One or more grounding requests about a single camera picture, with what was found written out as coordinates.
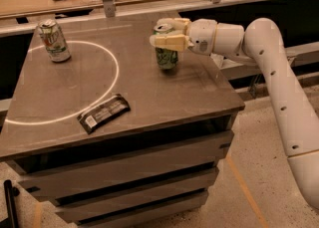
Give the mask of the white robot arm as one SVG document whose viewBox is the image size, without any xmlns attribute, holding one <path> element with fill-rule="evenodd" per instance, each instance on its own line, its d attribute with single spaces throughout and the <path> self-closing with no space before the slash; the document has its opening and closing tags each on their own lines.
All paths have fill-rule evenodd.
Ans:
<svg viewBox="0 0 319 228">
<path fill-rule="evenodd" d="M 319 210 L 319 117 L 291 69 L 280 30 L 272 20 L 259 18 L 244 28 L 208 19 L 161 18 L 150 43 L 155 48 L 217 54 L 258 66 L 294 179 L 305 201 Z"/>
</svg>

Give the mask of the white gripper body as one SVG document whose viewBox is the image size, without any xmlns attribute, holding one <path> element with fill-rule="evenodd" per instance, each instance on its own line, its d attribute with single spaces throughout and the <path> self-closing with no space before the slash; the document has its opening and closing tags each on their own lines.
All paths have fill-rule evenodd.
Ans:
<svg viewBox="0 0 319 228">
<path fill-rule="evenodd" d="M 191 51 L 196 54 L 209 55 L 213 50 L 213 41 L 217 22 L 198 19 L 190 23 L 186 33 L 189 36 Z"/>
</svg>

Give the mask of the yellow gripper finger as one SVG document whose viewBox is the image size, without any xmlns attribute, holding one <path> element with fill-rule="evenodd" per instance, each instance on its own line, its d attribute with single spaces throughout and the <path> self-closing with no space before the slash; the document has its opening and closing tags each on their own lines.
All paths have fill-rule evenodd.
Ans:
<svg viewBox="0 0 319 228">
<path fill-rule="evenodd" d="M 155 48 L 182 52 L 193 46 L 190 37 L 184 34 L 177 35 L 151 35 L 150 43 Z"/>
<path fill-rule="evenodd" d="M 158 24 L 170 24 L 175 30 L 180 30 L 183 34 L 186 33 L 186 30 L 191 21 L 188 18 L 161 18 L 158 20 Z"/>
</svg>

